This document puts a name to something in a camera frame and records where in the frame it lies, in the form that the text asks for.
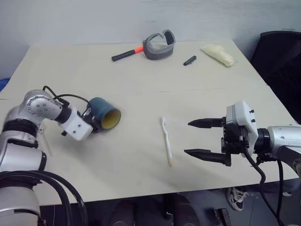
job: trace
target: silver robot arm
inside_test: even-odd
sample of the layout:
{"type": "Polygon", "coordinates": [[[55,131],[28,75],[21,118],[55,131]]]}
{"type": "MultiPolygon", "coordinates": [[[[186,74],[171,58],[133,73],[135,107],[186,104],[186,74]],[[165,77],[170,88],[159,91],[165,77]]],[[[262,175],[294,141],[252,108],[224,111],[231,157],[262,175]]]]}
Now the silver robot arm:
{"type": "Polygon", "coordinates": [[[270,126],[258,132],[257,162],[279,159],[301,177],[301,125],[270,126]]]}
{"type": "Polygon", "coordinates": [[[271,126],[258,129],[254,110],[244,101],[227,107],[226,117],[198,119],[188,123],[198,128],[223,127],[222,153],[206,149],[184,150],[187,154],[231,166],[231,154],[244,150],[257,154],[257,163],[281,160],[301,177],[301,125],[271,126]]]}
{"type": "MultiPolygon", "coordinates": [[[[43,90],[28,92],[23,102],[11,109],[0,134],[0,172],[44,170],[46,155],[38,149],[37,133],[41,122],[58,122],[72,139],[83,140],[92,126],[78,116],[72,106],[64,106],[43,90]]],[[[35,179],[9,179],[0,184],[0,224],[36,225],[40,207],[32,187],[35,179]]]]}

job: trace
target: white toothbrush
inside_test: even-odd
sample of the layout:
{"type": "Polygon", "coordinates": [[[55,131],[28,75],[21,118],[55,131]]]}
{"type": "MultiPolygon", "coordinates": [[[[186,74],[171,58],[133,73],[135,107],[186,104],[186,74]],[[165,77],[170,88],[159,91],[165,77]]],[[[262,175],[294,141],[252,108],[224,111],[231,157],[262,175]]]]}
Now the white toothbrush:
{"type": "Polygon", "coordinates": [[[171,147],[169,144],[169,138],[168,138],[168,132],[165,128],[166,126],[166,118],[165,117],[161,117],[161,125],[162,125],[162,129],[163,129],[163,134],[164,134],[164,138],[165,138],[165,145],[166,145],[166,153],[167,153],[167,160],[168,160],[168,164],[171,167],[173,165],[173,154],[171,153],[171,147]]]}

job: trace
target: shoe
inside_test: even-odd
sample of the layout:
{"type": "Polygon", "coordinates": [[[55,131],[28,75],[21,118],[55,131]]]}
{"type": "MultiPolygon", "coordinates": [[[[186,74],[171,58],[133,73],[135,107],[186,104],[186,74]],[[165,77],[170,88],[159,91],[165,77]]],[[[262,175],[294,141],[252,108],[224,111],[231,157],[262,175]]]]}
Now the shoe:
{"type": "Polygon", "coordinates": [[[227,190],[227,200],[230,206],[237,210],[242,211],[244,208],[244,198],[249,195],[248,192],[240,191],[235,187],[229,187],[227,190]]]}
{"type": "Polygon", "coordinates": [[[292,196],[292,193],[291,192],[283,192],[282,195],[286,196],[286,197],[290,197],[290,196],[292,196]]]}

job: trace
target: white table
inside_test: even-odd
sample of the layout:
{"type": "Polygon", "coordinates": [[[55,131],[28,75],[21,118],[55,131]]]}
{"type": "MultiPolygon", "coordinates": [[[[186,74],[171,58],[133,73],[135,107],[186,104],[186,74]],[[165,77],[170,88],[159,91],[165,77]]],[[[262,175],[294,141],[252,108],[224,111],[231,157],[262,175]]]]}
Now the white table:
{"type": "MultiPolygon", "coordinates": [[[[140,53],[111,61],[111,56],[136,46],[139,44],[31,47],[0,93],[0,116],[4,119],[27,91],[44,85],[57,94],[102,97],[121,110],[121,121],[114,129],[82,142],[61,136],[56,123],[45,121],[45,139],[40,140],[48,156],[46,170],[67,179],[84,201],[259,183],[260,175],[241,155],[233,155],[232,166],[226,167],[183,152],[184,148],[220,152],[221,128],[198,129],[187,123],[223,117],[227,106],[242,99],[255,110],[258,128],[295,123],[234,42],[178,42],[174,53],[163,60],[151,61],[140,53]],[[224,67],[199,50],[205,43],[223,45],[237,63],[224,67]],[[197,60],[183,66],[192,55],[197,60]],[[172,167],[166,159],[160,116],[168,120],[172,167]]],[[[84,102],[68,100],[80,111],[85,109],[84,102]]],[[[261,168],[267,181],[278,180],[275,162],[261,168]]],[[[295,177],[285,165],[284,178],[295,177]]],[[[35,191],[41,205],[60,202],[48,185],[38,185],[35,191]]]]}

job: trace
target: black cable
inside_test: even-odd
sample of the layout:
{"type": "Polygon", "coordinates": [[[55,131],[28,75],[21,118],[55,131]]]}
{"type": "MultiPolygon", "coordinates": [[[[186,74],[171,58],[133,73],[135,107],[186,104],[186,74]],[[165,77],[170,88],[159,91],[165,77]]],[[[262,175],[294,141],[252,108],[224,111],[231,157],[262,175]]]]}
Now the black cable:
{"type": "Polygon", "coordinates": [[[283,167],[282,162],[280,160],[277,160],[278,168],[279,168],[279,194],[278,194],[278,205],[277,205],[277,212],[276,216],[278,219],[280,219],[280,211],[282,206],[282,193],[283,193],[283,167]]]}
{"type": "Polygon", "coordinates": [[[43,90],[45,91],[46,89],[48,89],[49,91],[50,91],[50,93],[52,93],[52,95],[54,96],[54,97],[56,97],[57,95],[55,94],[55,92],[49,87],[49,86],[44,86],[43,87],[43,90]]]}
{"type": "Polygon", "coordinates": [[[70,206],[68,196],[65,190],[63,189],[63,187],[58,182],[56,182],[49,176],[33,171],[12,171],[12,172],[0,173],[0,180],[3,180],[5,178],[10,178],[10,177],[31,177],[31,178],[43,180],[46,183],[50,184],[60,196],[62,205],[65,208],[66,225],[73,226],[72,212],[71,212],[71,206],[70,206]]]}
{"type": "Polygon", "coordinates": [[[267,198],[265,197],[264,195],[264,192],[263,192],[263,184],[265,182],[265,179],[266,179],[266,176],[264,174],[264,172],[259,168],[259,166],[255,163],[255,161],[251,158],[249,152],[248,152],[248,149],[245,148],[244,149],[244,154],[246,156],[246,158],[248,159],[248,161],[250,162],[250,164],[254,167],[254,169],[260,174],[261,176],[261,180],[260,180],[260,183],[259,183],[259,192],[264,200],[264,202],[267,204],[268,208],[271,210],[271,212],[273,213],[273,215],[276,217],[277,219],[277,222],[280,226],[283,225],[283,223],[281,222],[280,218],[277,217],[276,215],[276,212],[273,210],[272,206],[269,204],[267,198]]]}
{"type": "Polygon", "coordinates": [[[47,171],[36,171],[36,170],[34,172],[42,173],[49,177],[52,177],[53,179],[62,183],[66,188],[68,188],[68,190],[73,194],[76,201],[78,202],[82,225],[88,226],[87,209],[86,209],[85,203],[84,203],[83,199],[81,198],[80,194],[78,193],[78,191],[67,180],[65,180],[64,178],[62,178],[61,176],[59,176],[57,174],[47,172],[47,171]]]}
{"type": "Polygon", "coordinates": [[[59,99],[59,98],[62,98],[62,97],[76,97],[78,99],[86,101],[87,104],[90,106],[90,102],[87,99],[85,99],[83,97],[80,97],[80,96],[77,96],[77,95],[74,95],[74,94],[61,94],[61,95],[55,96],[53,99],[55,100],[55,99],[59,99]]]}

